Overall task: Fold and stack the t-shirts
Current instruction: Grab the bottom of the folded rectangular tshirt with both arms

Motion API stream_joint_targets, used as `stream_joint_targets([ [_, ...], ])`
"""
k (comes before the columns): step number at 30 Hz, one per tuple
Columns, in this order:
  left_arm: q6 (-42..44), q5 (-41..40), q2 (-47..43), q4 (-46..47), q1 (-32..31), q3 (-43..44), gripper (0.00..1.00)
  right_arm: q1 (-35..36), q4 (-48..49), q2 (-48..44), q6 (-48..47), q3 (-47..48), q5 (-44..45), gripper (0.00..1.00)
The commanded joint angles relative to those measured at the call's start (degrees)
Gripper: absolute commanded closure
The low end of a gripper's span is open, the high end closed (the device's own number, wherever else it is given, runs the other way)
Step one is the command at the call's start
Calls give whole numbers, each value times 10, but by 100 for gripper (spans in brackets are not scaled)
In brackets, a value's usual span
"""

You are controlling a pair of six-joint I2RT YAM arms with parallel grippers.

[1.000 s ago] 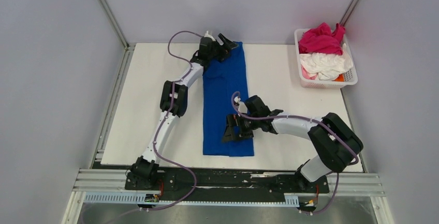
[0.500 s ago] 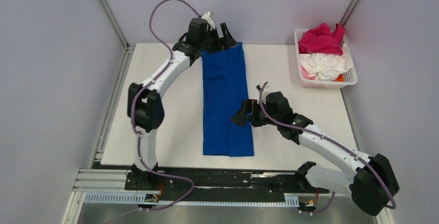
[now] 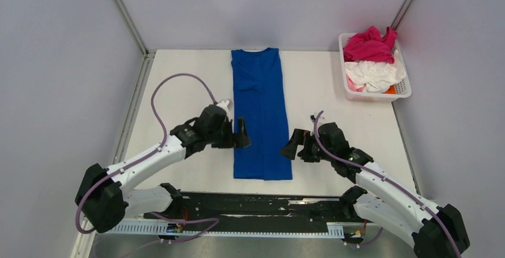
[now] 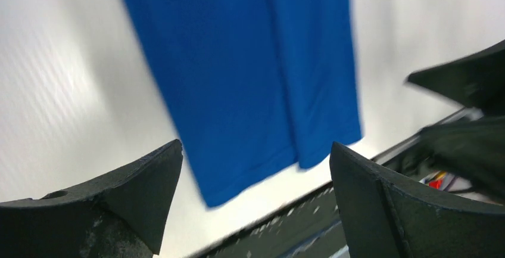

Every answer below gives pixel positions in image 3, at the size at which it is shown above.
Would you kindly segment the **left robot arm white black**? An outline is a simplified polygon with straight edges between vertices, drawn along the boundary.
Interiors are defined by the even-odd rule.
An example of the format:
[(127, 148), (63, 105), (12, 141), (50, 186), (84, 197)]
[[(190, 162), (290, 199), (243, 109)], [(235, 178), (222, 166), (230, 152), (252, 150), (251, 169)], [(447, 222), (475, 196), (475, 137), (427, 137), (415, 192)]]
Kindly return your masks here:
[(137, 186), (164, 168), (186, 160), (206, 146), (212, 148), (246, 148), (251, 145), (245, 119), (229, 118), (230, 100), (205, 107), (172, 130), (162, 127), (162, 140), (144, 152), (117, 164), (102, 167), (93, 164), (86, 169), (75, 203), (75, 224), (79, 232), (81, 218), (92, 225), (89, 232), (105, 233), (128, 216), (162, 212), (168, 218), (178, 217), (182, 202), (162, 184), (151, 189)]

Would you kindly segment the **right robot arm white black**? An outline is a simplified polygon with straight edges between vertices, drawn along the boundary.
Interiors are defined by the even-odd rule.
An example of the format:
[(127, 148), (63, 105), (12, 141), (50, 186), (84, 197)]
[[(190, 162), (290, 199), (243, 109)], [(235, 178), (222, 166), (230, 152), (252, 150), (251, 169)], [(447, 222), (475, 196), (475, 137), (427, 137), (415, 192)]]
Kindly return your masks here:
[(295, 129), (280, 154), (290, 160), (328, 161), (353, 186), (340, 196), (346, 220), (371, 221), (407, 243), (417, 257), (460, 257), (470, 246), (462, 214), (407, 190), (363, 150), (352, 147), (336, 123), (317, 133)]

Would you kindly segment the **blue printed t-shirt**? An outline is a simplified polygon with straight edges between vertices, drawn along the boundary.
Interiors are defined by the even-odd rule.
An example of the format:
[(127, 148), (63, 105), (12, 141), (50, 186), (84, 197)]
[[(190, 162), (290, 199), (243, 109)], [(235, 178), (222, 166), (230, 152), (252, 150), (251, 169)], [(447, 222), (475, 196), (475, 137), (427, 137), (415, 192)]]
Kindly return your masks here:
[(234, 150), (233, 177), (287, 181), (292, 163), (280, 154), (289, 141), (279, 50), (231, 52), (234, 115), (244, 118), (251, 145)]

